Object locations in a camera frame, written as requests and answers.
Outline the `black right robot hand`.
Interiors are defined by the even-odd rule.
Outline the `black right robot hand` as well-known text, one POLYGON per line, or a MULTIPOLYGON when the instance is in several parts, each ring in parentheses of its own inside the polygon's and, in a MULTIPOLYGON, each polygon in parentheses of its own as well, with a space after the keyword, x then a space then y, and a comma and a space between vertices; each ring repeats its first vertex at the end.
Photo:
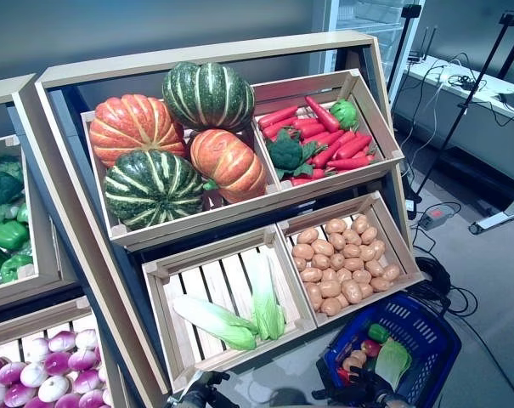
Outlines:
POLYGON ((347 375, 347 385, 314 390, 312 397, 347 407, 384 407, 386 397, 394 394, 392 386, 373 371, 351 366, 347 375))

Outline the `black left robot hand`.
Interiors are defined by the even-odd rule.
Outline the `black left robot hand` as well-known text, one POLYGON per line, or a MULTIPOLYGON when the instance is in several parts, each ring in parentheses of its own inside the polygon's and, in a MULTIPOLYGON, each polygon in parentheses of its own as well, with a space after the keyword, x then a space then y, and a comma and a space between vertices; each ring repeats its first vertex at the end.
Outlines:
POLYGON ((222 371, 202 371, 195 376, 195 380, 187 388, 183 402, 193 407, 238 408, 239 405, 221 394, 216 385, 228 381, 230 375, 222 371))

